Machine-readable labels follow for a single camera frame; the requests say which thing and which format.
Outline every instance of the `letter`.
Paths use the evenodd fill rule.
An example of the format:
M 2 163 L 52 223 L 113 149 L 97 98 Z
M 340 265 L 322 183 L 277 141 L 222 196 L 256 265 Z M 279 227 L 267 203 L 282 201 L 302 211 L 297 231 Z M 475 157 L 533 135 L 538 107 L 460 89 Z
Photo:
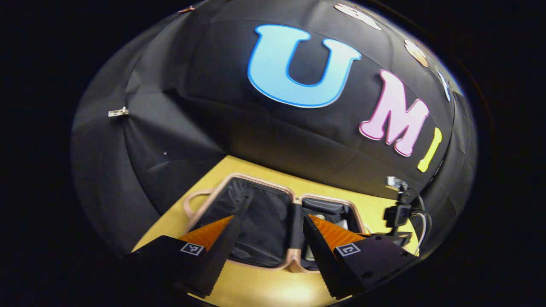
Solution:
M 382 139 L 383 126 L 388 118 L 386 143 L 392 144 L 405 131 L 403 137 L 396 140 L 394 149 L 399 154 L 409 157 L 423 123 L 429 116 L 429 108 L 421 99 L 417 99 L 406 110 L 406 94 L 402 81 L 384 69 L 379 72 L 379 75 L 384 81 L 383 92 L 372 118 L 360 123 L 360 133 L 372 140 Z
M 436 150 L 438 149 L 438 145 L 440 145 L 440 142 L 442 141 L 442 132 L 440 132 L 440 129 L 434 128 L 434 138 L 432 139 L 432 143 L 430 144 L 429 150 L 426 152 L 425 157 L 419 161 L 419 164 L 417 165 L 417 168 L 421 172 L 426 172 L 426 170 L 429 168 L 430 160 L 432 160 L 432 157 L 434 157 L 434 154 L 436 153 Z
M 361 54 L 351 46 L 333 39 L 323 40 L 330 56 L 322 79 L 314 85 L 294 81 L 288 74 L 290 62 L 300 41 L 309 33 L 287 26 L 262 25 L 260 38 L 248 64 L 248 79 L 262 94 L 300 108 L 321 108 L 336 101 L 347 81 L 351 64 Z

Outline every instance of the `pink letter m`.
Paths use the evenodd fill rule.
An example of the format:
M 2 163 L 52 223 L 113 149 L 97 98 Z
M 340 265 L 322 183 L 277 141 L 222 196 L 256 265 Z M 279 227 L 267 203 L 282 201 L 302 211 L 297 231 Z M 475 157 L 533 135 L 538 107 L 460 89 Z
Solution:
M 381 140 L 384 135 L 383 126 L 389 118 L 387 144 L 392 144 L 406 131 L 404 136 L 396 141 L 394 149 L 399 154 L 409 157 L 423 123 L 429 116 L 429 108 L 421 99 L 417 99 L 406 110 L 406 94 L 402 81 L 384 69 L 379 72 L 379 75 L 384 81 L 383 92 L 372 118 L 360 123 L 360 133 L 372 140 Z

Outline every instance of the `letter u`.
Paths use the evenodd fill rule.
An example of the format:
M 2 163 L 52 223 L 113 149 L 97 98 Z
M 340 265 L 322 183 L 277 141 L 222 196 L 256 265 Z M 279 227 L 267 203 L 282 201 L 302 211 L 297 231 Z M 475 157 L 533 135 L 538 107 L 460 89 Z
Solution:
M 300 108 L 320 108 L 336 101 L 347 81 L 354 60 L 361 54 L 349 45 L 324 39 L 330 56 L 322 79 L 314 85 L 294 81 L 288 74 L 298 43 L 309 40 L 309 33 L 287 26 L 262 25 L 260 38 L 248 64 L 248 79 L 262 94 L 278 102 Z

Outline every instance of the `black fabric backdrop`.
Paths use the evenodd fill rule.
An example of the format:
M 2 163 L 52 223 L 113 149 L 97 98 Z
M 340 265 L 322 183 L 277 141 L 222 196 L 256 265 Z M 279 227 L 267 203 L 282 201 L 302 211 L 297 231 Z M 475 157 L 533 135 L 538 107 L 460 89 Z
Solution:
M 118 254 L 130 252 L 157 214 L 165 213 L 226 154 L 392 199 L 396 192 L 384 187 L 385 177 L 396 176 L 420 192 L 445 161 L 435 182 L 423 191 L 437 227 L 422 248 L 432 251 L 437 246 L 448 229 L 444 226 L 452 225 L 464 207 L 477 164 L 468 101 L 448 103 L 432 62 L 429 68 L 419 64 L 405 49 L 404 37 L 387 22 L 378 21 L 383 30 L 377 31 L 333 9 L 333 4 L 206 1 L 195 11 L 155 25 L 102 68 L 74 121 L 72 169 L 84 210 Z M 352 64 L 334 104 L 290 107 L 252 87 L 246 76 L 248 59 L 258 39 L 254 29 L 264 23 L 312 33 L 290 66 L 299 82 L 320 79 L 328 58 L 321 45 L 324 38 L 340 40 L 363 54 Z M 407 106 L 421 98 L 430 110 L 410 157 L 358 132 L 358 124 L 375 110 L 383 86 L 378 72 L 383 68 L 405 83 Z M 128 118 L 105 117 L 107 110 L 123 106 L 130 110 Z M 435 127 L 444 141 L 422 173 L 417 164 Z M 121 173 L 103 176 L 115 171 Z M 131 198 L 119 197 L 125 193 Z

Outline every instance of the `cable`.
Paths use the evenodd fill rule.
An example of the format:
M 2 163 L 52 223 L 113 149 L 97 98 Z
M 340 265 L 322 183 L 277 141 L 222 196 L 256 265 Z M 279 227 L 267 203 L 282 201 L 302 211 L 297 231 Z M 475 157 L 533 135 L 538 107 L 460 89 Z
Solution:
M 364 226 L 364 229 L 367 230 L 369 234 L 372 233 L 372 230 L 368 227 L 368 225 L 364 224 L 363 226 Z
M 419 247 L 421 246 L 421 243 L 423 242 L 423 239 L 425 238 L 425 232 L 426 232 L 426 217 L 421 212 L 415 212 L 415 214 L 418 214 L 423 219 L 423 232 L 421 232 L 421 238 L 419 239 L 419 243 L 417 244 L 417 248 L 415 249 L 414 255 L 417 256 L 417 251 L 419 250 Z
M 423 198 L 421 197 L 421 194 L 419 194 L 414 188 L 408 187 L 408 190 L 413 190 L 417 194 L 417 197 L 419 198 L 419 202 L 421 203 L 421 209 L 423 211 L 426 211 L 425 209 L 425 202 L 423 201 Z
M 432 231 L 432 217 L 430 216 L 430 214 L 426 211 L 422 211 L 422 210 L 419 210 L 419 209 L 411 209 L 411 212 L 421 212 L 422 214 L 426 215 L 426 217 L 429 219 L 429 224 L 427 225 L 428 229 L 429 229 L 429 232 Z

